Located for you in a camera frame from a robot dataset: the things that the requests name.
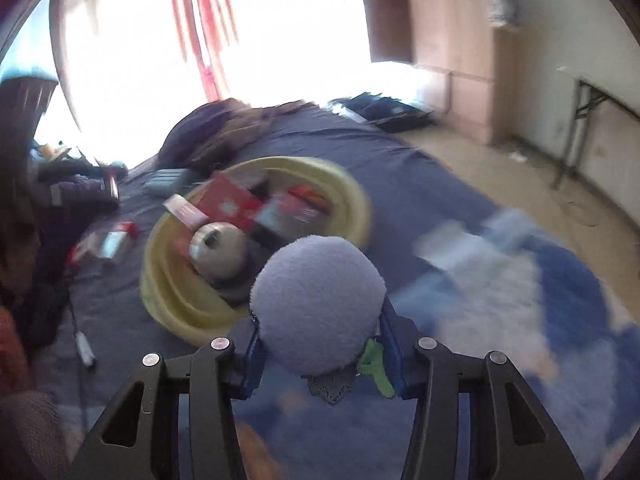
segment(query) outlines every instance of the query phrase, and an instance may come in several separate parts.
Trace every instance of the metal screw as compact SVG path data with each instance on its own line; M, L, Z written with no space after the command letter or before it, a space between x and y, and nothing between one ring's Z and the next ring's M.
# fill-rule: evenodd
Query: metal screw
M158 354L147 354L142 358L142 364L145 366L155 366L160 362Z
M438 342L433 337L421 337L418 339L418 346L424 350L433 350Z
M224 350L230 344L226 337L217 337L211 342L211 348L214 350Z
M494 351L489 354L489 359L497 365L503 365L507 362L507 356L502 352Z

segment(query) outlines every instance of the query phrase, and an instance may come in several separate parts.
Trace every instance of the gray plush ball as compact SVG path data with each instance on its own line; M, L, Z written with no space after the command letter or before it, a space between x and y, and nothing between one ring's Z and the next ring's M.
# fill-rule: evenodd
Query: gray plush ball
M386 286L343 238L309 236L280 249L251 291L260 339L287 370L317 376L352 363L375 334Z

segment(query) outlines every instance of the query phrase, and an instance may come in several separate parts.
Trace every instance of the cable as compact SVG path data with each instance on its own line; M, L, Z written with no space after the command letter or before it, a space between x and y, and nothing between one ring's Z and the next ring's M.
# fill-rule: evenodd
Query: cable
M74 304L69 297L69 312L71 313L71 325L74 332L74 342L76 343L76 357L78 363L78 400L80 403L80 417L82 424L82 432L84 436L89 433L89 416L86 406L86 389L84 387L84 363L82 362L82 356L80 354L80 348L78 344L78 322L76 321L76 312L74 310Z
M548 165L543 162L542 157L540 157L535 150L528 148L527 146L523 146L521 143L518 143L516 140L512 140L509 142L505 142L503 145L498 146L498 150L503 152L505 155L509 155L510 153L516 151L520 152L524 156L526 156L527 160L524 164L528 165L530 168L534 170L536 176L542 183L542 186L546 189L546 192L551 197L551 200L558 206L562 215L577 224L580 224L583 227L597 227L598 223L589 218L589 215L594 216L594 212L585 204L574 200L566 192L554 192L550 187L548 182L544 179L540 170L546 170ZM583 218L576 216L575 211L579 210L585 215ZM569 242L575 248L575 253L581 260L585 259L584 249L578 241L577 236L574 232L574 226L569 222L567 225L567 235L569 238Z

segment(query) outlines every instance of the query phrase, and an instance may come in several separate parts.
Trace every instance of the red curtain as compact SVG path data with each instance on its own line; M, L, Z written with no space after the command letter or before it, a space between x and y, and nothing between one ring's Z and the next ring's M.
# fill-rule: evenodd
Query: red curtain
M230 97L220 55L237 42L236 26L229 0L197 0L198 16L194 15L192 0L172 0L174 19L186 60L193 54L207 99L217 101ZM200 19L206 53L198 40L196 18Z

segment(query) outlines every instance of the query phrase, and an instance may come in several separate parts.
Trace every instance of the red cloth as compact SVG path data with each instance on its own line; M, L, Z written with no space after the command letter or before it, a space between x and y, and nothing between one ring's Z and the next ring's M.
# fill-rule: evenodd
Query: red cloth
M210 102L230 96L220 53L237 42L229 0L197 0L198 8L193 9L192 0L172 0L175 25L182 49L187 59L191 52L198 65L202 86ZM202 24L206 55L200 48L196 29L196 19Z
M15 330L14 318L0 307L0 395L33 390L27 357Z
M218 172L195 205L209 217L209 222L228 222L246 233L254 227L254 216L262 202Z

